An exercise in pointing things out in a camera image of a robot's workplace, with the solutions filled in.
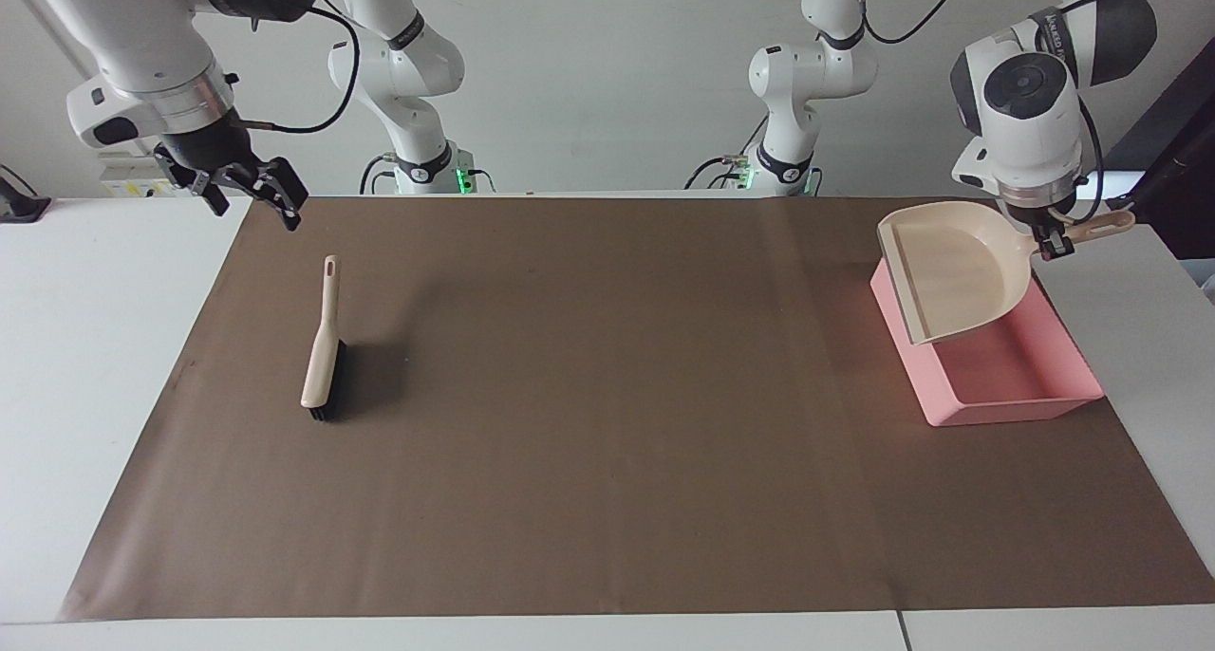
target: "white table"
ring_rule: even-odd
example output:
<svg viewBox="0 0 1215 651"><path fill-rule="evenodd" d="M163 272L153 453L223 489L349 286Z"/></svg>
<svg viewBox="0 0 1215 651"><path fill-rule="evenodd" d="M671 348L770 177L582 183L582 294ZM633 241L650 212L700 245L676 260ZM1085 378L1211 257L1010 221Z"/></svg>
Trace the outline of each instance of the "white table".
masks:
<svg viewBox="0 0 1215 651"><path fill-rule="evenodd" d="M51 623L247 209L61 200L0 227L0 649L905 649L894 612ZM1090 247L1039 273L1210 568L1215 310L1148 228ZM905 621L916 651L1215 640L1215 606Z"/></svg>

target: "brown mat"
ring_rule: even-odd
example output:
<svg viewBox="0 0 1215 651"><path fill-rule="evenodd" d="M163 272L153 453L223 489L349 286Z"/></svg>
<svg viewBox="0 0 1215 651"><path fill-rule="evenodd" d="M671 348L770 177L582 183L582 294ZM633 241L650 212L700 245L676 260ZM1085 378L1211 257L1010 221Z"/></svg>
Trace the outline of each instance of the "brown mat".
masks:
<svg viewBox="0 0 1215 651"><path fill-rule="evenodd" d="M1215 601L1106 401L923 423L868 287L909 204L255 206L62 617Z"/></svg>

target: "pink bin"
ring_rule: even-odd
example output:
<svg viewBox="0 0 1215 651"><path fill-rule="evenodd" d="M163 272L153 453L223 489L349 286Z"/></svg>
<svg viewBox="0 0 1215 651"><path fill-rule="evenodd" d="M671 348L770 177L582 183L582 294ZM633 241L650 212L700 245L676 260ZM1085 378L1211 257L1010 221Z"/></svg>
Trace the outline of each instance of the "pink bin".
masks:
<svg viewBox="0 0 1215 651"><path fill-rule="evenodd" d="M1038 283L1000 321L929 345L908 339L885 260L869 285L933 426L1041 421L1104 396Z"/></svg>

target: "black bristles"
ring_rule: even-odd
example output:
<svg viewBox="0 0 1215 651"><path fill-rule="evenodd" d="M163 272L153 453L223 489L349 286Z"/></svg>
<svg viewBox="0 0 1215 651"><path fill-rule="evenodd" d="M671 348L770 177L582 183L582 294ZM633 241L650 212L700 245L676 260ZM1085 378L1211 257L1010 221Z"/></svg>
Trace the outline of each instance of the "black bristles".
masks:
<svg viewBox="0 0 1215 651"><path fill-rule="evenodd" d="M335 404L338 387L341 384L341 364L343 357L346 355L346 344L343 340L338 341L338 355L334 356L333 362L333 381L329 384L329 400L322 406L312 406L307 412L312 414L313 421L329 421L335 418Z"/></svg>

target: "beige dustpan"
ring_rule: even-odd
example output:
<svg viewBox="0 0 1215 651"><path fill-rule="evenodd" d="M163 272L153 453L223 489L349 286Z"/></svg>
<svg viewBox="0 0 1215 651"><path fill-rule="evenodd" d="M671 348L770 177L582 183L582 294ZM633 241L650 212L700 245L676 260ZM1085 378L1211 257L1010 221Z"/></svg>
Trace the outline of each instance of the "beige dustpan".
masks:
<svg viewBox="0 0 1215 651"><path fill-rule="evenodd" d="M1135 215L1119 210L1067 228L1073 243L1125 232ZM877 223L915 345L937 343L1007 315L1029 289L1038 244L999 210L977 202L931 202L891 213Z"/></svg>

